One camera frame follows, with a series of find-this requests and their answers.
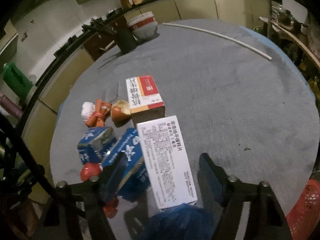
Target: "pink thermos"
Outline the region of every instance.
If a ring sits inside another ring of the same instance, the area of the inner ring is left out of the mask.
[[[17,118],[18,120],[21,119],[23,111],[3,93],[0,93],[0,106],[2,106],[3,109],[6,110],[11,116]]]

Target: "gray tablecloth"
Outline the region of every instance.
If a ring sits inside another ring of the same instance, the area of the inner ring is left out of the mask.
[[[269,181],[287,214],[308,181],[318,149],[319,115],[312,92],[284,54],[245,29],[218,20],[178,23],[239,39],[272,61],[219,37],[162,25],[156,39],[127,55],[121,56],[114,47],[79,77],[65,101],[51,143],[54,182],[80,182],[76,144],[87,129],[80,116],[82,103],[95,102],[105,93],[111,100],[117,89],[119,99],[127,100],[125,79],[151,74],[166,116],[179,120],[196,185],[196,205],[212,210],[218,220],[221,209],[199,173],[199,155],[208,152],[217,165],[244,182]],[[116,135],[130,125],[116,128]],[[118,209],[109,222],[122,240],[135,238],[148,216],[157,212],[151,188],[136,203],[120,200]]]

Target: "green container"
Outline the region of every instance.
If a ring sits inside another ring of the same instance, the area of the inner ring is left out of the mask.
[[[13,63],[7,63],[4,66],[3,80],[8,87],[22,100],[27,98],[33,84]]]

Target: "black countertop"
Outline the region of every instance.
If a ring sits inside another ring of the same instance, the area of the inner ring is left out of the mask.
[[[141,6],[144,6],[149,3],[153,3],[158,0],[144,0],[139,5],[133,5],[129,9],[125,10],[118,10],[118,12],[110,17],[108,17],[104,23],[110,24],[114,22],[115,20],[119,19],[122,15],[125,13],[137,9]],[[282,0],[273,0],[277,3],[282,4]],[[83,34],[81,34],[79,37],[73,36],[69,41],[61,48],[59,49],[55,55],[57,56],[56,59],[47,67],[47,69],[44,71],[44,73],[41,75],[41,77],[36,82],[37,89],[35,93],[33,94],[30,102],[24,109],[24,114],[20,120],[20,122],[16,126],[17,132],[21,135],[24,129],[24,126],[29,118],[29,115],[31,113],[32,108],[34,107],[37,99],[39,98],[42,90],[44,89],[45,85],[49,82],[50,78],[53,76],[53,74],[59,69],[59,67],[63,64],[63,62],[79,47],[84,43],[88,38],[90,38],[92,35],[94,35],[94,31],[84,31]]]

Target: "bolt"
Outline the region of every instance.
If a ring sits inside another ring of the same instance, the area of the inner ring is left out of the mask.
[[[67,183],[66,181],[64,181],[64,180],[59,181],[59,182],[57,183],[57,187],[59,187],[59,188],[63,188],[63,187],[65,187],[66,185],[68,185],[68,183]]]
[[[238,178],[236,176],[231,175],[231,176],[228,177],[228,180],[230,182],[236,182],[238,180]]]
[[[96,182],[96,181],[98,181],[98,179],[99,179],[99,177],[98,177],[97,175],[93,175],[93,176],[90,177],[89,180],[90,180],[91,182]]]
[[[270,186],[269,182],[267,182],[267,181],[265,181],[265,180],[261,182],[261,185],[262,185],[263,187],[269,187],[269,186]]]

